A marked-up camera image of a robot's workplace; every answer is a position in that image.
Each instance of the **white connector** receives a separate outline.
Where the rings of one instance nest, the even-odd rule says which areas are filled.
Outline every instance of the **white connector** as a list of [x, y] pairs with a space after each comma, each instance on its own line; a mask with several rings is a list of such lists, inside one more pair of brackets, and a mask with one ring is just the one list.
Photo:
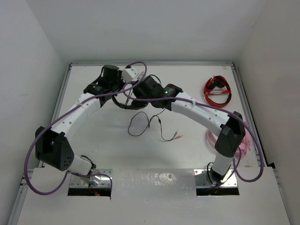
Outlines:
[[122, 71], [122, 79], [125, 83], [138, 80], [141, 75], [143, 75], [143, 72], [139, 73], [134, 67], [127, 68]]

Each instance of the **table surface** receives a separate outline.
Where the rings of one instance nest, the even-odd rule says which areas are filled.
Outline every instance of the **table surface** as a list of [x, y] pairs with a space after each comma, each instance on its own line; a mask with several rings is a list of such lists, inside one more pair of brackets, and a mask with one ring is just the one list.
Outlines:
[[[72, 67], [60, 115], [79, 98], [100, 69]], [[163, 85], [180, 86], [203, 102], [205, 82], [214, 75], [222, 75], [232, 89], [232, 100], [226, 109], [244, 115], [230, 67], [149, 66], [149, 74], [159, 76]], [[143, 111], [149, 116], [159, 112], [151, 106]], [[68, 175], [53, 195], [40, 196], [28, 190], [18, 225], [289, 224], [272, 168], [265, 167], [262, 177], [254, 183], [237, 179], [240, 195], [197, 197], [193, 168], [205, 168], [215, 156], [205, 141], [207, 129], [182, 115], [164, 112], [160, 116], [164, 136], [172, 137], [179, 130], [183, 135], [181, 139], [162, 142], [157, 121], [142, 136], [132, 137], [127, 128], [136, 113], [119, 109], [109, 101], [78, 129], [71, 142], [75, 154], [87, 155], [98, 168], [113, 169], [111, 200], [108, 197], [67, 196]], [[145, 126], [145, 118], [140, 117], [134, 121], [132, 132], [138, 133]], [[251, 179], [258, 171], [252, 149], [242, 160], [239, 172]], [[31, 182], [40, 191], [50, 191], [63, 175], [50, 166], [36, 168]]]
[[[143, 66], [136, 66], [143, 71]], [[67, 87], [62, 100], [60, 115], [65, 113], [79, 98], [83, 89], [99, 76], [101, 66], [72, 67]], [[173, 83], [181, 87], [190, 96], [206, 103], [203, 87], [206, 81], [222, 75], [232, 90], [231, 102], [225, 107], [229, 111], [244, 112], [233, 77], [231, 67], [227, 66], [148, 66], [148, 74], [157, 75], [163, 86]], [[214, 100], [224, 102], [226, 96], [218, 96]], [[117, 99], [125, 102], [126, 97], [119, 95]], [[151, 105], [142, 109], [151, 117], [161, 110]], [[165, 110], [161, 115], [163, 137], [171, 138], [178, 130], [180, 139], [163, 142], [160, 137], [160, 126], [157, 119], [151, 123], [150, 129], [142, 136], [133, 137], [127, 132], [131, 118], [139, 111], [118, 108], [112, 101], [95, 112], [77, 130], [71, 146], [76, 155], [86, 155], [99, 168], [205, 168], [214, 161], [215, 150], [207, 144], [205, 134], [207, 128], [193, 120], [174, 112]], [[133, 120], [130, 131], [139, 134], [146, 127], [143, 114]], [[254, 148], [247, 153], [241, 166], [257, 167]]]

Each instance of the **pink object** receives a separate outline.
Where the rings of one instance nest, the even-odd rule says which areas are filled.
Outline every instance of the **pink object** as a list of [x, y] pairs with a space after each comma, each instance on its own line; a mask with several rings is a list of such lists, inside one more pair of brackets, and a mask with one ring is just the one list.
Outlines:
[[[206, 134], [206, 137], [207, 137], [207, 141], [209, 142], [209, 144], [214, 148], [215, 147], [215, 144], [216, 144], [216, 138], [215, 136], [213, 135], [213, 133], [211, 131], [207, 131], [207, 134]], [[240, 151], [242, 153], [241, 155], [241, 159], [246, 155], [247, 153], [247, 150], [251, 150], [250, 149], [250, 144], [251, 144], [251, 137], [250, 137], [250, 133], [246, 130], [246, 135], [242, 141], [242, 143], [240, 144]], [[239, 158], [240, 156], [240, 152], [239, 151], [236, 151], [235, 155], [234, 155], [236, 158]]]

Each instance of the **headphones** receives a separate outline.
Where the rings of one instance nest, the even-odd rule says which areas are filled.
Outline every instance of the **headphones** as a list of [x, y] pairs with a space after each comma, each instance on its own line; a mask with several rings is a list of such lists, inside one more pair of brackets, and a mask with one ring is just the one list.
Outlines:
[[132, 101], [130, 105], [124, 105], [116, 99], [115, 96], [112, 96], [112, 101], [121, 109], [129, 109], [129, 110], [139, 110], [145, 108], [149, 102], [140, 102], [140, 101]]
[[[226, 87], [226, 90], [222, 90], [222, 89], [216, 89], [214, 90], [215, 87], [218, 88], [223, 88]], [[204, 95], [205, 95], [205, 99], [206, 101], [214, 106], [214, 107], [218, 107], [218, 108], [223, 108], [224, 106], [226, 106], [230, 100], [231, 100], [231, 89], [229, 87], [228, 82], [226, 81], [226, 79], [223, 76], [214, 76], [213, 78], [210, 78], [205, 86], [204, 86], [204, 91], [203, 91]], [[224, 94], [228, 94], [228, 98], [224, 103], [216, 103], [214, 101], [212, 101], [209, 96], [213, 96], [213, 95], [224, 95]]]

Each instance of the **gray wall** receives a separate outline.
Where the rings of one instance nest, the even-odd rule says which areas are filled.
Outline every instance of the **gray wall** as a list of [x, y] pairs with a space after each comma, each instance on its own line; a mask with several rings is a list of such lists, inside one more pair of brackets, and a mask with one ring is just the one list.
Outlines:
[[288, 215], [300, 224], [300, 1], [268, 0], [240, 60], [240, 74]]
[[27, 0], [60, 58], [236, 60], [265, 0]]
[[[25, 0], [0, 2], [0, 225], [35, 130], [50, 122], [65, 68]], [[30, 167], [36, 165], [32, 160]]]

